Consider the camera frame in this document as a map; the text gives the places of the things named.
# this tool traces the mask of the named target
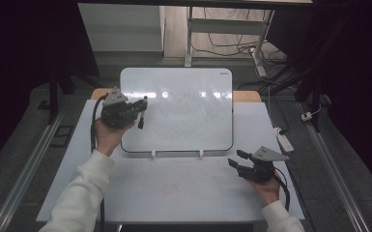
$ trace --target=power adapter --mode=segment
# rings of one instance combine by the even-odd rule
[[[310,112],[307,112],[307,113],[302,114],[300,117],[305,122],[312,118],[312,114]]]

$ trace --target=gray carpet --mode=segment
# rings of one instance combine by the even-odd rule
[[[118,74],[125,67],[181,67],[182,61],[177,60],[119,60],[119,65],[100,65],[101,77],[96,81],[105,87],[118,85]],[[233,85],[237,89],[242,83],[257,81],[252,68],[252,61],[217,61],[193,60],[193,67],[221,67],[228,68],[233,73]],[[267,67],[269,75],[278,72],[281,67]],[[65,117],[60,123],[60,133],[72,132],[86,100],[94,90],[92,86],[73,78],[76,91],[72,95],[72,102],[67,108]],[[264,83],[244,86],[245,90],[258,90]],[[271,98],[268,105],[267,91],[262,96],[263,102],[271,107],[272,121],[279,127],[286,128],[286,133],[295,148],[295,152],[288,154],[291,160],[287,162],[294,178],[300,203],[306,220],[303,225],[306,231],[355,231],[348,214],[338,197],[327,170],[322,165],[321,157],[309,135],[306,124],[300,119],[302,113],[293,98],[295,90],[287,89]],[[65,96],[59,95],[60,102]],[[31,101],[23,119],[19,122],[13,135],[0,152],[0,207],[5,201],[14,181],[20,173],[24,163],[38,143],[40,135],[46,127],[47,110],[38,110],[42,101],[48,100],[48,86],[43,85],[31,93]],[[358,203],[371,231],[372,231],[372,175],[358,157],[358,154],[347,143],[335,126],[330,122],[324,104],[320,112],[321,134],[325,138],[329,150],[341,170],[344,180]],[[43,225],[35,222],[37,213],[45,199],[51,182],[56,175],[59,164],[67,149],[68,138],[58,136],[51,140],[43,160],[32,180],[29,189],[22,198],[8,231],[37,231]],[[123,231],[251,231],[252,225],[195,225],[187,226],[124,226]],[[265,231],[266,223],[256,223],[255,231]]]

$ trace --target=person's left hand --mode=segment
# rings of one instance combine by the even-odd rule
[[[123,134],[133,125],[134,121],[123,129],[115,129],[108,127],[98,118],[95,122],[96,150],[110,157],[113,150],[119,146]]]

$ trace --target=forearm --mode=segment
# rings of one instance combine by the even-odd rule
[[[268,232],[302,232],[302,224],[296,217],[290,216],[281,201],[266,206],[262,213],[268,224]]]
[[[41,231],[93,231],[114,164],[113,159],[95,150],[77,167],[77,177],[63,190]]]

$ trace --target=wooden floor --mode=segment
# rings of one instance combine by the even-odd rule
[[[164,57],[166,58],[184,58],[186,55],[186,11],[186,7],[164,7]],[[263,14],[263,10],[206,8],[204,11],[204,8],[193,8],[193,18],[261,21]],[[243,54],[236,53],[239,53],[239,48],[242,46],[255,43],[257,40],[258,36],[193,33],[191,44],[195,49],[192,50],[192,57],[250,58],[251,56],[246,51]],[[270,43],[264,43],[263,45],[265,54],[276,50],[277,48]],[[282,58],[283,56],[282,52],[276,52],[272,55],[272,58]]]

